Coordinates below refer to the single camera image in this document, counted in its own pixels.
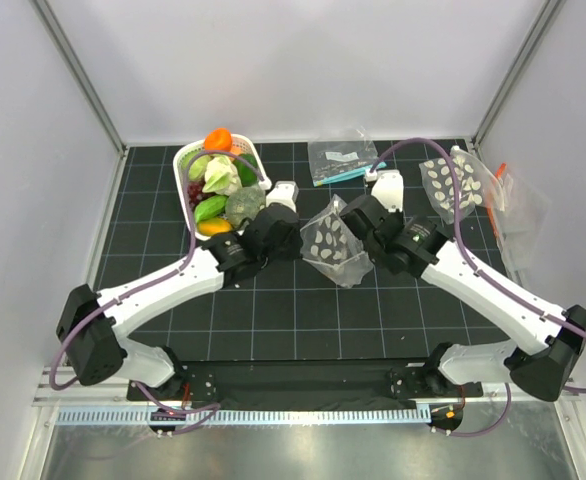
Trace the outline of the green netted melon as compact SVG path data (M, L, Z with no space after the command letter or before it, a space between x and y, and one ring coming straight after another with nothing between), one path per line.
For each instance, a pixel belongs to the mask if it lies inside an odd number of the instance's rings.
M265 207L266 195L259 187L243 187L228 197L225 216L229 223L240 229L245 223L255 219Z

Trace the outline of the white cauliflower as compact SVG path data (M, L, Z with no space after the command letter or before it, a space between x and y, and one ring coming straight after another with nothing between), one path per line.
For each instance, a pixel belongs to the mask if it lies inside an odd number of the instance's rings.
M236 166L225 155L214 156L208 162L204 181L204 193L230 196L242 187Z

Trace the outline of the white perforated plastic basket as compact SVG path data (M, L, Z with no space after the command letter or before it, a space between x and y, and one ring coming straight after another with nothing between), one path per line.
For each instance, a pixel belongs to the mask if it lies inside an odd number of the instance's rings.
M199 140L173 158L182 210L193 214L201 240L242 229L266 207L266 193L272 187L255 145L238 134L230 139L226 154L205 150Z

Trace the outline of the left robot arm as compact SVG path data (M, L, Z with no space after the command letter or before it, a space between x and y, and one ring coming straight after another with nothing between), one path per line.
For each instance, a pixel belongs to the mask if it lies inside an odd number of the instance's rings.
M173 400L185 386L177 357L131 334L182 303L256 276L273 261L299 258L301 247L297 212L275 203L242 232L214 235L184 259L135 281L100 292L80 285L69 293L57 325L61 354L83 386L119 377Z

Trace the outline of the white dotted zip bag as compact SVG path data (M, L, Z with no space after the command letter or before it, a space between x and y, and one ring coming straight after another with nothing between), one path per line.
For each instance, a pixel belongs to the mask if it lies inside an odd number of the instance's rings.
M302 259L342 288L359 285L373 269L363 243L340 213L346 202L334 195L329 204L301 229Z

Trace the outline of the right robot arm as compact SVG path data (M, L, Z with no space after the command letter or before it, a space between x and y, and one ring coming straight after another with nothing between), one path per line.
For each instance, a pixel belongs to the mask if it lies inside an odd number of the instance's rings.
M538 400L559 398L584 349L584 307L564 309L535 296L462 254L440 224L426 217L406 221L371 195L349 203L340 218L376 266L446 291L507 335L493 344L438 345L423 372L430 393L445 396L469 382L510 381Z

